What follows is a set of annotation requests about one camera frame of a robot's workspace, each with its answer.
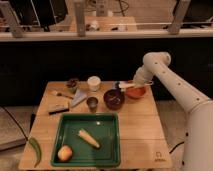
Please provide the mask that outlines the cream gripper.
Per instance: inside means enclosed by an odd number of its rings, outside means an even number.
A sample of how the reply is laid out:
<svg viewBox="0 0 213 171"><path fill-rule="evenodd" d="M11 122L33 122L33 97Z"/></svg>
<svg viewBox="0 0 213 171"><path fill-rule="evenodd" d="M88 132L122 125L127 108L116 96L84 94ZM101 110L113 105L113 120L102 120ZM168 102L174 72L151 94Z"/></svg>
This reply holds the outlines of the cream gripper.
<svg viewBox="0 0 213 171"><path fill-rule="evenodd" d="M136 72L133 77L133 82L136 86L144 86L147 83L147 74L144 71Z"/></svg>

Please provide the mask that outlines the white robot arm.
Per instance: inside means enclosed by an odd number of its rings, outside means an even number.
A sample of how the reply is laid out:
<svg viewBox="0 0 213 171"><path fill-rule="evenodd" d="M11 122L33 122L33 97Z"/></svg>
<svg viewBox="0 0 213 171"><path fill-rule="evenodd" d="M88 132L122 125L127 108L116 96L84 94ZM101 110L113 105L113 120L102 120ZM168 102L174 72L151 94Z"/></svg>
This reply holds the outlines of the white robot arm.
<svg viewBox="0 0 213 171"><path fill-rule="evenodd" d="M133 77L144 86L156 76L189 114L182 171L213 171L213 100L173 72L168 52L149 52Z"/></svg>

